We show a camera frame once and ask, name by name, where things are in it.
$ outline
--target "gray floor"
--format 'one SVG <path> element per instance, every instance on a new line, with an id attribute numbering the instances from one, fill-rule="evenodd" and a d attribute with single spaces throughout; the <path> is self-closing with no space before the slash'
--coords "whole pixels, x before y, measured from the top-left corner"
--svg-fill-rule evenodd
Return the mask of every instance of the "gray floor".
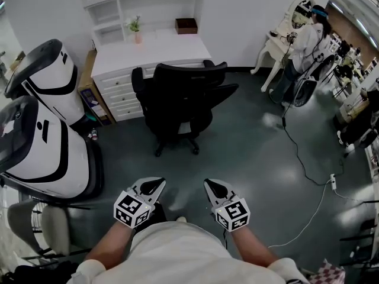
<path id="1" fill-rule="evenodd" d="M 98 130 L 105 167 L 102 195 L 89 201 L 92 211 L 72 209 L 72 236 L 76 245 L 92 247 L 109 229 L 113 203 L 123 189 L 138 178 L 162 176 L 167 180 L 161 196 L 169 219 L 188 220 L 222 238 L 222 228 L 210 217 L 203 188 L 205 178 L 218 178 L 240 190 L 252 212 L 249 227 L 267 246 L 294 238 L 307 224 L 320 201 L 322 188 L 308 181 L 296 159 L 295 147 L 285 132 L 267 125 L 270 114 L 281 115 L 267 94 L 260 92 L 265 76 L 228 74 L 226 83 L 240 88 L 213 109 L 212 124 L 197 139 L 200 155 L 182 142 L 153 155 L 155 136 L 144 118 L 123 121 Z M 308 175 L 325 183 L 340 173 L 343 149 L 331 119 L 338 106 L 330 93 L 317 94 L 304 107 L 287 114 L 287 130 L 300 146 Z M 345 160 L 345 173 L 337 178 L 338 192 L 372 199 L 370 176 L 363 150 Z M 341 237 L 357 233 L 360 224 L 374 217 L 372 205 L 338 198 L 328 186 L 319 213 L 296 241 L 273 248 L 279 256 L 292 257 L 299 266 L 316 271 L 324 258 L 338 265 L 353 245 L 342 248 Z M 229 239 L 231 254 L 238 257 Z"/>

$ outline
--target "pink vase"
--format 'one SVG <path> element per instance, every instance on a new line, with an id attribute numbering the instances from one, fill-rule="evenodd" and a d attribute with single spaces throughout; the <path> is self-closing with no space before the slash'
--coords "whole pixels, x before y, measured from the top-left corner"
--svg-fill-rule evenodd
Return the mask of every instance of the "pink vase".
<path id="1" fill-rule="evenodd" d="M 140 31 L 134 32 L 134 40 L 135 40 L 136 44 L 142 43 L 142 35 L 141 35 Z"/>

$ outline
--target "checkered bag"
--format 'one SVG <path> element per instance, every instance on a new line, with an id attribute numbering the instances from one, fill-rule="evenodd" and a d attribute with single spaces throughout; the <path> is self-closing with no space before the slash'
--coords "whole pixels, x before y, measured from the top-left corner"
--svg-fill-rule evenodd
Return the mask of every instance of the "checkered bag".
<path id="1" fill-rule="evenodd" d="M 318 274 L 310 276 L 310 284 L 343 284 L 345 283 L 345 269 L 338 268 L 326 260 L 319 269 Z"/>

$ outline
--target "ceiling light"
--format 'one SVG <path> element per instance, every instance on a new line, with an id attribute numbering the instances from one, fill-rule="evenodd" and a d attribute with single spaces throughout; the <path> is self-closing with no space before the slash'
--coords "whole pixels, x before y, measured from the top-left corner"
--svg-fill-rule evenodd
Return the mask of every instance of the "ceiling light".
<path id="1" fill-rule="evenodd" d="M 368 31 L 366 30 L 366 28 L 364 27 L 364 25 L 362 24 L 362 22 L 358 19 L 356 19 L 357 23 L 359 24 L 359 26 L 361 27 L 361 29 L 363 29 L 363 31 L 368 34 Z"/>
<path id="2" fill-rule="evenodd" d="M 341 13 L 343 14 L 343 11 L 335 4 L 332 2 L 332 5 Z"/>
<path id="3" fill-rule="evenodd" d="M 375 42 L 375 40 L 372 37 L 370 37 L 370 41 L 373 44 L 373 46 L 375 46 L 375 48 L 377 49 L 378 48 L 377 43 Z"/>

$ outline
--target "black and white cube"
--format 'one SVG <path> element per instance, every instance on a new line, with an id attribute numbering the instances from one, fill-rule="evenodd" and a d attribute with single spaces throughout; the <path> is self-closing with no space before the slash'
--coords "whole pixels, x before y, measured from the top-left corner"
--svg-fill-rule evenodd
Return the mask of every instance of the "black and white cube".
<path id="1" fill-rule="evenodd" d="M 113 206 L 113 217 L 134 228 L 149 219 L 151 210 L 150 205 L 123 191 Z"/>
<path id="2" fill-rule="evenodd" d="M 215 209 L 216 221 L 227 231 L 233 231 L 249 224 L 250 210 L 245 199 L 238 199 L 226 206 Z"/>

